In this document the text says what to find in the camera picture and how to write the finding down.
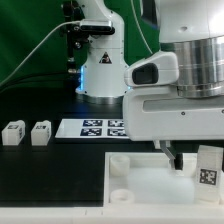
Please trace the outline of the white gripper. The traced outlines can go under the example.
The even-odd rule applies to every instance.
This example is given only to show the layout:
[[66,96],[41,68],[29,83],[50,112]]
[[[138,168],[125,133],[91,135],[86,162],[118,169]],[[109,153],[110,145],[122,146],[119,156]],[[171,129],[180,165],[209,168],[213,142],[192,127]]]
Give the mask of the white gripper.
[[171,168],[183,170],[183,154],[165,140],[224,140],[224,96],[186,99],[171,86],[134,88],[124,96],[123,120],[131,140],[161,140]]

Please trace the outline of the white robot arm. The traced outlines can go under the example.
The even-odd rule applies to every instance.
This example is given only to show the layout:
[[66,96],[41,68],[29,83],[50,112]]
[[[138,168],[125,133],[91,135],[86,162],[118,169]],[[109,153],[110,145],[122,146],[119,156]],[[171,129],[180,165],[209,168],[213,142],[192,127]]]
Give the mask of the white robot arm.
[[140,0],[159,31],[160,49],[124,61],[124,23],[104,0],[79,0],[91,36],[78,93],[94,102],[123,101],[133,141],[155,141],[169,158],[176,140],[224,139],[224,0]]

